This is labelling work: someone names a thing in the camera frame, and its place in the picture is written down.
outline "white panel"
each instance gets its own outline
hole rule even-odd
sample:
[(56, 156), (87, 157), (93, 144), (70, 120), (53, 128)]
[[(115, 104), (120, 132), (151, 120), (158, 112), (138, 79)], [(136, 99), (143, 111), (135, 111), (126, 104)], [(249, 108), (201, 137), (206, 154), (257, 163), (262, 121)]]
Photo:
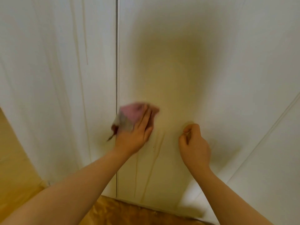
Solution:
[[(115, 0), (0, 6), (0, 104), (41, 177), (56, 182), (110, 147), (103, 139), (116, 111)], [(111, 184), (104, 194), (115, 197)]]
[[(300, 100), (238, 169), (228, 185), (274, 224), (300, 220)], [(216, 219), (212, 209), (205, 214)]]
[(186, 123), (199, 123), (212, 147), (211, 168), (229, 180), (300, 91), (299, 2), (119, 6), (119, 104), (148, 101), (161, 112), (152, 138), (119, 171), (118, 197), (200, 216), (207, 203), (181, 161), (177, 137)]

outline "right hand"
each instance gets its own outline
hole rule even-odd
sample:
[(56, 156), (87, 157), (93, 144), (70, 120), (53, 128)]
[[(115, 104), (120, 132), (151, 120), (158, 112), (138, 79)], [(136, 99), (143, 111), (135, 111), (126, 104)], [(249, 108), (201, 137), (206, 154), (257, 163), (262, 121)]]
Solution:
[(198, 124), (187, 125), (178, 142), (181, 158), (193, 176), (199, 171), (210, 171), (211, 149)]

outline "finger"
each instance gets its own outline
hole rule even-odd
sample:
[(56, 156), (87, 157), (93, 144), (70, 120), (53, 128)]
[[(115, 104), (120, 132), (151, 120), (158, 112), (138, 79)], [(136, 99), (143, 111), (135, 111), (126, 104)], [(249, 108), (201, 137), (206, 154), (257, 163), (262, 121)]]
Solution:
[(148, 122), (149, 122), (149, 119), (151, 117), (151, 113), (152, 113), (152, 110), (151, 109), (147, 109), (142, 121), (141, 121), (141, 124), (139, 125), (139, 129), (142, 130), (142, 131), (145, 131), (147, 125), (148, 125)]
[(201, 132), (200, 132), (200, 126), (199, 126), (198, 124), (190, 124), (190, 125), (187, 125), (187, 126), (184, 128), (184, 130), (183, 130), (184, 133), (188, 133), (188, 132), (190, 132), (190, 131), (192, 131), (192, 134), (193, 134), (193, 133), (201, 133)]
[(146, 129), (144, 134), (144, 141), (148, 141), (149, 137), (151, 136), (151, 133), (153, 131), (153, 127), (149, 127)]
[(178, 139), (179, 148), (184, 148), (188, 145), (187, 143), (187, 136), (185, 133), (181, 134), (181, 136)]
[(143, 114), (141, 115), (140, 119), (135, 123), (134, 125), (134, 128), (138, 128), (139, 125), (141, 124), (142, 120), (143, 120), (143, 117), (145, 116), (145, 113), (147, 112), (147, 109), (148, 109), (148, 106), (147, 105), (144, 105), (143, 107)]

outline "wooden floor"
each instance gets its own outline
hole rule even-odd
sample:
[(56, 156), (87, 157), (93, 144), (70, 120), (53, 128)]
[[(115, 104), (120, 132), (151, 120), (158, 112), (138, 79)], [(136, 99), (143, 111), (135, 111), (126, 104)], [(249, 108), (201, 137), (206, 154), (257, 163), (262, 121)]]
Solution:
[[(0, 223), (46, 188), (0, 109)], [(197, 220), (140, 208), (101, 196), (81, 225), (202, 224)]]

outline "forearm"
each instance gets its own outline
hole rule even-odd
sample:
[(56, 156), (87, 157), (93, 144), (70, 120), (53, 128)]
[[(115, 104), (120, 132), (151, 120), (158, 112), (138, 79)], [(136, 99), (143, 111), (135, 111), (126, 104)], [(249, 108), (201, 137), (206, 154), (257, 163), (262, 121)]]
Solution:
[(40, 192), (4, 224), (78, 224), (128, 158), (117, 150), (108, 152), (62, 182)]
[(221, 225), (272, 225), (211, 170), (194, 175)]

